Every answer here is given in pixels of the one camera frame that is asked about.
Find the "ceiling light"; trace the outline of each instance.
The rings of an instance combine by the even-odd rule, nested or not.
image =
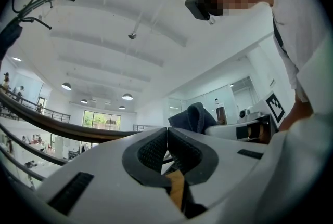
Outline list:
[[[125,94],[125,95],[123,95],[123,99],[125,99],[125,100],[132,100],[133,97],[132,97],[131,94]]]
[[[70,83],[63,83],[61,87],[68,91],[72,90],[72,86],[70,85]]]

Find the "dark blue fabric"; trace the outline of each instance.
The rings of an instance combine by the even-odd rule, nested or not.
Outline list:
[[[217,125],[216,120],[200,102],[169,118],[169,123],[173,128],[182,128],[200,134],[203,134],[208,127]]]

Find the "ceiling beam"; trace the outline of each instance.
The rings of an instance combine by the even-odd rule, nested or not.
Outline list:
[[[157,65],[159,67],[163,67],[163,63],[164,61],[158,58],[155,58],[149,54],[143,53],[143,52],[137,52],[134,49],[130,49],[125,46],[122,46],[120,44],[117,43],[113,43],[110,41],[105,41],[105,40],[101,40],[92,36],[87,36],[87,35],[82,35],[79,33],[69,33],[69,32],[58,32],[58,31],[53,31],[50,34],[50,37],[54,37],[54,38],[61,38],[61,39],[67,39],[67,40],[73,40],[76,42],[82,42],[82,43],[86,43],[86,44],[91,44],[94,46],[99,46],[99,47],[103,47],[109,50],[113,50],[113,51],[117,51],[123,54],[126,54],[137,58],[139,60],[143,60],[146,61],[148,63]]]
[[[86,68],[91,68],[91,69],[95,69],[95,70],[100,70],[100,71],[104,71],[104,72],[108,72],[108,73],[117,74],[120,76],[125,76],[128,78],[136,79],[136,80],[146,82],[146,83],[149,83],[151,81],[151,77],[149,77],[149,76],[145,76],[145,75],[138,74],[138,73],[127,72],[125,70],[122,71],[119,68],[111,67],[108,65],[103,65],[98,62],[87,61],[87,60],[78,59],[78,58],[70,58],[70,57],[62,56],[62,55],[60,55],[58,57],[58,60],[67,62],[67,63],[71,63],[71,64],[76,64],[76,65],[83,66]]]
[[[96,2],[96,1],[75,0],[75,2],[69,3],[68,1],[59,0],[56,5],[57,5],[57,7],[58,6],[67,6],[67,7],[81,7],[81,8],[85,8],[87,10],[92,10],[92,9],[101,10],[101,11],[107,12],[112,15],[115,14],[115,15],[127,18],[129,20],[132,20],[133,22],[136,22],[137,18],[139,16],[139,14],[137,12],[134,12],[131,9],[121,9],[119,6],[116,7],[116,6],[110,5],[110,4],[103,6],[102,3]],[[143,25],[146,28],[151,29],[153,24],[150,22],[150,20],[148,20],[144,16],[142,16],[140,25]],[[172,30],[168,29],[164,25],[157,24],[154,26],[153,30],[155,30],[156,32],[160,33],[161,35],[167,37],[168,39],[172,40],[179,46],[182,46],[182,47],[186,46],[187,38],[185,38],[183,35],[181,35],[179,33],[173,32]]]
[[[119,86],[119,84],[110,83],[110,82],[106,82],[106,81],[103,81],[103,80],[97,80],[97,79],[94,79],[94,78],[90,78],[90,77],[75,74],[75,73],[70,73],[69,72],[69,73],[67,73],[67,76],[74,79],[74,80],[84,81],[84,82],[87,82],[87,83],[98,84],[98,85],[108,86],[108,87],[112,87],[112,88],[116,88],[116,89],[120,89],[120,90],[125,90],[125,91],[128,90],[128,91],[132,91],[132,92],[137,92],[137,93],[142,92],[142,89],[140,89],[140,88],[125,86],[125,85]]]

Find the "metal handrail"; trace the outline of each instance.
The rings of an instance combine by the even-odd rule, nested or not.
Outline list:
[[[62,160],[62,159],[58,159],[56,157],[47,155],[35,148],[33,148],[32,146],[26,144],[25,142],[21,141],[19,138],[17,138],[15,135],[13,135],[9,130],[7,130],[1,123],[0,123],[0,129],[5,133],[5,135],[7,135],[11,140],[13,140],[15,143],[17,143],[19,146],[21,146],[22,148],[26,149],[27,151],[29,151],[30,153],[33,153],[34,155],[46,160],[46,161],[50,161],[54,164],[57,165],[65,165],[67,163],[67,161]]]
[[[2,85],[0,85],[0,89],[2,89],[6,94],[11,94],[12,96],[15,96],[15,97],[17,96],[17,94],[13,93],[12,91],[7,90],[7,89],[4,88]],[[48,109],[48,108],[40,107],[38,104],[35,104],[35,103],[33,103],[33,102],[31,102],[31,101],[29,101],[29,100],[23,98],[23,97],[20,97],[20,100],[25,101],[25,102],[27,102],[27,103],[29,103],[29,104],[32,104],[32,105],[34,105],[34,106],[36,106],[36,107],[39,107],[39,108],[41,108],[41,109],[49,110],[49,111],[52,111],[52,112],[54,112],[54,113],[61,114],[61,115],[63,115],[63,116],[68,116],[68,117],[71,116],[71,115],[64,114],[64,113],[61,113],[61,112],[57,112],[57,111],[54,111],[54,110],[51,110],[51,109]]]
[[[65,138],[77,141],[103,143],[140,133],[135,131],[100,130],[60,122],[55,119],[41,115],[35,111],[29,110],[22,104],[11,99],[2,91],[0,91],[0,102],[4,104],[11,112],[16,114],[23,120],[31,123],[32,125],[42,130],[48,131],[49,133],[60,135]]]
[[[22,165],[21,163],[19,163],[15,158],[13,158],[10,154],[8,154],[6,152],[6,150],[4,150],[2,147],[0,147],[0,152],[3,153],[3,155],[10,161],[12,162],[15,166],[17,166],[21,171],[23,171],[24,173],[30,175],[31,177],[39,180],[39,181],[43,181],[45,179],[45,177],[43,177],[42,175],[37,174],[36,172],[33,172],[32,170],[28,169],[27,167],[25,167],[24,165]]]

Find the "white machine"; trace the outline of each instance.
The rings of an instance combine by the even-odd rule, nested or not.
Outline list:
[[[313,65],[329,57],[320,52],[310,60],[305,68],[310,78],[325,75],[327,68]],[[331,96],[331,87],[324,94]],[[313,94],[308,88],[313,86],[304,85],[305,92]],[[159,128],[103,143],[56,171],[36,195],[49,205],[48,217],[62,223],[276,221],[306,196],[331,155],[333,108],[317,105],[311,118],[274,134],[268,145],[237,140],[230,131],[244,124],[231,125],[221,136]],[[272,123],[279,124],[283,115],[275,113]],[[167,150],[186,181],[181,210],[170,198],[170,180],[161,174]]]

